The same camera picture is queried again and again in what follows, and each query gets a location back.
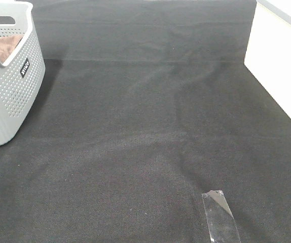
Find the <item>black table cloth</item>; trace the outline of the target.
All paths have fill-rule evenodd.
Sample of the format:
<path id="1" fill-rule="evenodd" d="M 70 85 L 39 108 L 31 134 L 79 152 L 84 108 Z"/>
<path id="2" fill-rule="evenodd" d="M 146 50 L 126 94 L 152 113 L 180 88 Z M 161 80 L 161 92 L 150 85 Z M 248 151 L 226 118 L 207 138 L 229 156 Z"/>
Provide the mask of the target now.
<path id="1" fill-rule="evenodd" d="M 243 64 L 255 1 L 33 1 L 46 73 L 0 147 L 0 242 L 291 242 L 291 120 Z"/>

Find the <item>brown towel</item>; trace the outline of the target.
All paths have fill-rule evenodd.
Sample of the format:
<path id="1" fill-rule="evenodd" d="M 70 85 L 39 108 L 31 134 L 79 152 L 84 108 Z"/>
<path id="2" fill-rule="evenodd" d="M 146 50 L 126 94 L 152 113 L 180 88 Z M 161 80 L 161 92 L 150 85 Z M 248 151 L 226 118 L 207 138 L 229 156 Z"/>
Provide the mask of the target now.
<path id="1" fill-rule="evenodd" d="M 23 35 L 0 37 L 0 62 L 4 63 L 22 40 Z"/>

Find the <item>clear tape strip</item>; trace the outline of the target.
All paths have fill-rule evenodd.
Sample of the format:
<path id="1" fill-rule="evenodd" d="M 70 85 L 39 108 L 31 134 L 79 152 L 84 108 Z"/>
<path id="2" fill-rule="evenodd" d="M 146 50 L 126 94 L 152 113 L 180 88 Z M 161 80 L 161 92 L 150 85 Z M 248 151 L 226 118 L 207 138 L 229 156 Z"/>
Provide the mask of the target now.
<path id="1" fill-rule="evenodd" d="M 212 243 L 241 243 L 235 219 L 221 190 L 202 194 L 204 210 Z"/>

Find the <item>grey perforated laundry basket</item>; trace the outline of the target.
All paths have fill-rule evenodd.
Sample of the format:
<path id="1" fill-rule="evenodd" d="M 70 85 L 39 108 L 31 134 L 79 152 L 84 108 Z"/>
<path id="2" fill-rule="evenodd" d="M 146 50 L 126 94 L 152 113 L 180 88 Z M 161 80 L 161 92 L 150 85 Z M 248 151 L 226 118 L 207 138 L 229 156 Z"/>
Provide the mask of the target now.
<path id="1" fill-rule="evenodd" d="M 0 61 L 0 146 L 18 132 L 45 75 L 32 9 L 29 2 L 0 1 L 0 37 L 22 35 L 15 50 Z"/>

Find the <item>white plastic storage bin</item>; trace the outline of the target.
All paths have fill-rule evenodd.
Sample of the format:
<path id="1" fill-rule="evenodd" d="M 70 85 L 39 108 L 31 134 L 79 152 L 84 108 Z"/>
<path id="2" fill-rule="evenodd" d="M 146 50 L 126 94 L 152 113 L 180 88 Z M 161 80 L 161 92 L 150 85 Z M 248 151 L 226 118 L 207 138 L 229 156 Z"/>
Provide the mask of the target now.
<path id="1" fill-rule="evenodd" d="M 291 119 L 291 1 L 257 1 L 244 65 Z"/>

